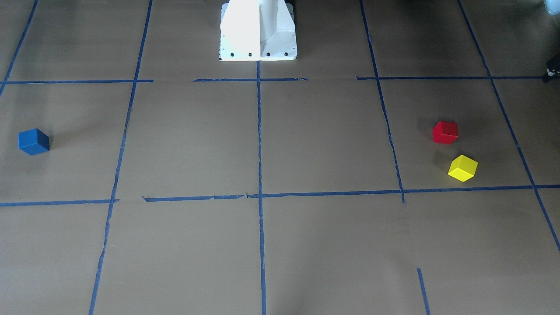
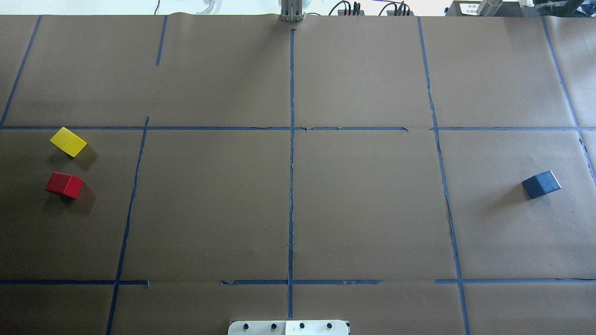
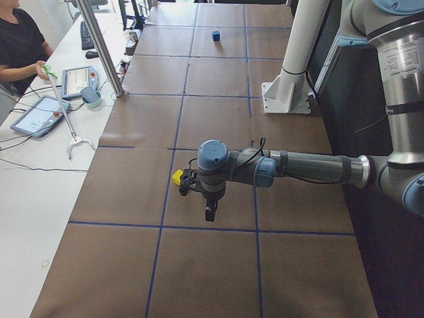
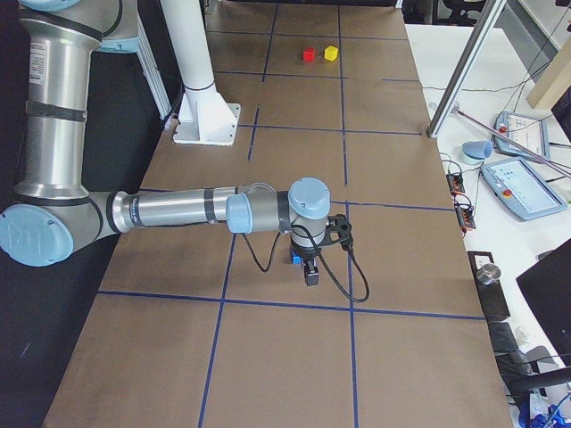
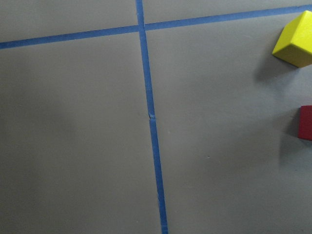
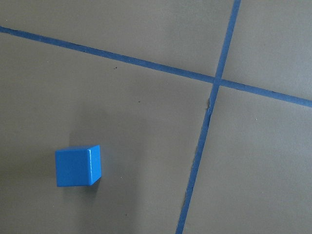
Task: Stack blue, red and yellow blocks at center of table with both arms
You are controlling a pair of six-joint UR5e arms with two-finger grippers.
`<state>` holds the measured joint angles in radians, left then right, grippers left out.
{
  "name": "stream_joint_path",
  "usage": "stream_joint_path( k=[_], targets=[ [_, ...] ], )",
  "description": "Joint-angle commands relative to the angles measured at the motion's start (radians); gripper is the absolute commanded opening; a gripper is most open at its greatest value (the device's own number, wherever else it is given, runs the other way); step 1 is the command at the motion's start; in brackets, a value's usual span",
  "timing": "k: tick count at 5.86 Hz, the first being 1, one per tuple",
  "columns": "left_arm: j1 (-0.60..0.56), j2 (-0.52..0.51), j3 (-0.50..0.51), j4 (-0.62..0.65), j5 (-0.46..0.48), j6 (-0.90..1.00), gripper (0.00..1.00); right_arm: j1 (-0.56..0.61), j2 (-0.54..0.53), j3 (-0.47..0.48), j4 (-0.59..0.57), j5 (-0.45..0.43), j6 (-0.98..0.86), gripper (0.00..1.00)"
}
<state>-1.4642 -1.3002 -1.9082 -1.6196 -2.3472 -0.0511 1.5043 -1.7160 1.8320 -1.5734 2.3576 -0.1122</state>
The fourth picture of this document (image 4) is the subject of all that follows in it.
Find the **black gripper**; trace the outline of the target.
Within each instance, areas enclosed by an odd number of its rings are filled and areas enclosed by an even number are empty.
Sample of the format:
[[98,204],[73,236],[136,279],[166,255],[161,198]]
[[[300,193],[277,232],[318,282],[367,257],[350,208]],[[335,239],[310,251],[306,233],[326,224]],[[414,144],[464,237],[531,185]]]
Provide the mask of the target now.
[[315,259],[318,257],[319,248],[315,246],[302,247],[297,243],[290,243],[290,254],[292,252],[299,255],[302,259],[304,280],[307,286],[319,284],[319,270]]

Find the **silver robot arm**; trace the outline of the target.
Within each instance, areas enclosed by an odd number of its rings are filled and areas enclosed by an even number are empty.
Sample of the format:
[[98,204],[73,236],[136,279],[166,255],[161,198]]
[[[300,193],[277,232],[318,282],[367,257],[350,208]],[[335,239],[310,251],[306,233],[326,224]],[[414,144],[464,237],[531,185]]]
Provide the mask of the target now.
[[280,192],[264,183],[141,194],[82,185],[91,55],[137,50],[136,2],[22,1],[19,20],[30,36],[25,170],[1,215],[4,252],[45,267],[135,228],[224,223],[234,234],[290,235],[306,284],[318,282],[330,192],[314,177]]

